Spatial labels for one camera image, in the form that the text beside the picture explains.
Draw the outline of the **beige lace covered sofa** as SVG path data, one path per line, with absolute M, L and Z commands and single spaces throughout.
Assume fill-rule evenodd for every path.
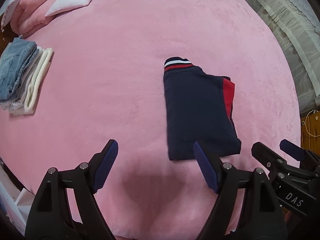
M 319 19 L 308 0 L 246 0 L 268 25 L 289 64 L 300 112 L 319 106 Z

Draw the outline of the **folded pink quilt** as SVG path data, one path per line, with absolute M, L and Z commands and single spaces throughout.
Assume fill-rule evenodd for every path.
M 1 31 L 9 25 L 18 36 L 29 37 L 55 17 L 46 13 L 56 0 L 6 0 L 1 7 Z

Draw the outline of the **folded blue denim garment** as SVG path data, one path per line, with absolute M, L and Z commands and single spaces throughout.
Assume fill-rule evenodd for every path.
M 14 38 L 1 54 L 1 102 L 13 99 L 22 84 L 24 71 L 34 62 L 39 50 L 34 41 Z

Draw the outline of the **pink plush bed cover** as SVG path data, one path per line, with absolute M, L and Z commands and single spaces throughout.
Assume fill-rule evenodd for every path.
M 195 160 L 170 161 L 163 65 L 179 56 L 235 84 L 241 170 L 259 141 L 300 143 L 286 58 L 245 0 L 92 0 L 31 36 L 54 56 L 33 115 L 1 111 L 1 158 L 36 192 L 47 170 L 69 170 L 110 139 L 119 153 L 96 200 L 113 234 L 195 239 L 216 200 Z

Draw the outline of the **navy and red sweatshirt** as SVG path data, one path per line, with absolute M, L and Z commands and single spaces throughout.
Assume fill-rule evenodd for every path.
M 232 120 L 235 84 L 229 77 L 207 74 L 188 59 L 171 57 L 164 63 L 163 85 L 170 160 L 194 159 L 198 140 L 220 157 L 240 154 Z

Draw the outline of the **folded cream white garment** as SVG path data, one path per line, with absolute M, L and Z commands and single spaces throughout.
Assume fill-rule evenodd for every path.
M 35 112 L 36 103 L 39 97 L 39 90 L 51 64 L 53 54 L 53 48 L 43 49 L 40 60 L 36 65 L 35 72 L 33 73 L 27 87 L 27 93 L 23 100 L 23 105 L 18 109 L 9 110 L 10 114 L 18 116 L 29 115 Z

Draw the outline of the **folded grey white garment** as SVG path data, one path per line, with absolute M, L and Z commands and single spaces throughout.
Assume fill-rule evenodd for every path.
M 31 61 L 30 66 L 28 66 L 23 75 L 22 75 L 22 82 L 16 93 L 10 97 L 8 101 L 1 102 L 1 108 L 3 110 L 13 110 L 18 109 L 23 105 L 23 100 L 25 99 L 27 93 L 27 87 L 31 80 L 33 73 L 35 72 L 36 65 L 38 64 L 40 57 L 42 55 L 43 49 L 40 46 L 37 46 L 36 50 L 37 54 L 34 59 Z

